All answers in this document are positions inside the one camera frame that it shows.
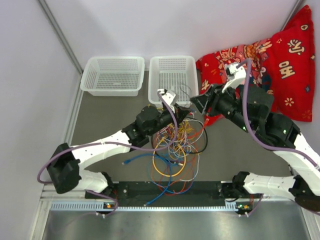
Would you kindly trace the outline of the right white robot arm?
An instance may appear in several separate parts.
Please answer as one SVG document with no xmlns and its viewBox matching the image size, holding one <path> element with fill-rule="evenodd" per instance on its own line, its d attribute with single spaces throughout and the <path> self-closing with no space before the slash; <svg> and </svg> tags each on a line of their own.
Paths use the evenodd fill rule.
<svg viewBox="0 0 320 240">
<path fill-rule="evenodd" d="M 200 113 L 223 116 L 208 132 L 204 165 L 227 198 L 272 195 L 318 212 L 320 156 L 291 119 L 271 112 L 273 101 L 259 87 L 236 94 L 217 84 L 192 97 Z"/>
</svg>

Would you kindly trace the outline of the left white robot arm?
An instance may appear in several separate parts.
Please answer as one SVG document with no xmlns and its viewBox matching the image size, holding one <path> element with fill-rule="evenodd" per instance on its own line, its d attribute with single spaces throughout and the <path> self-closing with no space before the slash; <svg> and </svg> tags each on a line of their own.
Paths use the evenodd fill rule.
<svg viewBox="0 0 320 240">
<path fill-rule="evenodd" d="M 190 111 L 178 104 L 173 106 L 173 114 L 168 109 L 159 111 L 146 106 L 134 122 L 108 137 L 73 147 L 60 144 L 46 167 L 56 193 L 89 190 L 109 198 L 114 191 L 111 177 L 106 172 L 91 172 L 87 168 L 114 155 L 142 148 L 155 133 L 170 124 L 180 124 Z"/>
</svg>

